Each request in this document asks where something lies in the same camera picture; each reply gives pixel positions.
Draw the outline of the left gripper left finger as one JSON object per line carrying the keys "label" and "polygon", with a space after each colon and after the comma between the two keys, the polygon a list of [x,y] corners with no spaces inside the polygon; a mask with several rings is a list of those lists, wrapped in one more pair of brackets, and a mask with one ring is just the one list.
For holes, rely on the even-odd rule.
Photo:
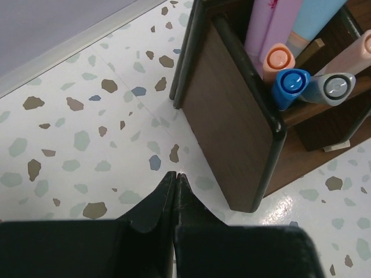
{"label": "left gripper left finger", "polygon": [[171,277],[177,175],[114,220],[1,224],[2,277]]}

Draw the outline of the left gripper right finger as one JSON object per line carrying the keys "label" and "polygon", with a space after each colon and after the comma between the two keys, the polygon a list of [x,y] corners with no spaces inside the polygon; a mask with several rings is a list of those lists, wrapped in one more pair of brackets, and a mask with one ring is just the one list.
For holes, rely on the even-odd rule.
{"label": "left gripper right finger", "polygon": [[299,227],[229,226],[179,174],[174,196],[178,277],[324,277],[311,238]]}

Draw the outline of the blue tip white pen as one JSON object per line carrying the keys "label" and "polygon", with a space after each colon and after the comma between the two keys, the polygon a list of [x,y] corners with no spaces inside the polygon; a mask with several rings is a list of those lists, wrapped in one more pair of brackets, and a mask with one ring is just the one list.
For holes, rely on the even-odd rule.
{"label": "blue tip white pen", "polygon": [[272,97],[280,111],[284,111],[305,91],[311,79],[306,70],[292,68],[277,73],[272,89]]}

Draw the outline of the orange tip white pen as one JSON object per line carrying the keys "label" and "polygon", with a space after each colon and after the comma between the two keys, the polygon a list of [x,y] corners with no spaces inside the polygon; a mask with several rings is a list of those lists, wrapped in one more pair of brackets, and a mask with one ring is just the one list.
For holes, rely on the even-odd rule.
{"label": "orange tip white pen", "polygon": [[296,60],[289,48],[276,43],[268,51],[263,61],[263,81],[266,85],[272,84],[278,72],[294,68]]}

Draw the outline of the pink purple highlighter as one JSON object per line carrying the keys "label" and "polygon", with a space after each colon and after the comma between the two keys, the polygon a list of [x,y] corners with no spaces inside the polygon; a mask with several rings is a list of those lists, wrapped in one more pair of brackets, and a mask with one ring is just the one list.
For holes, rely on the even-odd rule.
{"label": "pink purple highlighter", "polygon": [[262,63],[271,47],[286,43],[302,5],[298,0],[255,0],[244,48],[255,63]]}

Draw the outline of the beige eraser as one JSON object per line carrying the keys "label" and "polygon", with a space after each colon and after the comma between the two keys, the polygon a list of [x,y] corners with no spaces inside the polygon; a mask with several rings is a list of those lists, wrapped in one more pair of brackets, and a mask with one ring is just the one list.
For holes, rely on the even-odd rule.
{"label": "beige eraser", "polygon": [[315,76],[332,73],[356,75],[370,67],[370,30],[328,62]]}

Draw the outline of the blue cap grey highlighter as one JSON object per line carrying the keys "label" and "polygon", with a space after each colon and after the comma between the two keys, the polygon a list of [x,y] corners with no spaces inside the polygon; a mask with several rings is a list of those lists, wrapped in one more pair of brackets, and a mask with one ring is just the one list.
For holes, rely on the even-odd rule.
{"label": "blue cap grey highlighter", "polygon": [[294,58],[309,45],[347,0],[303,1],[286,46]]}

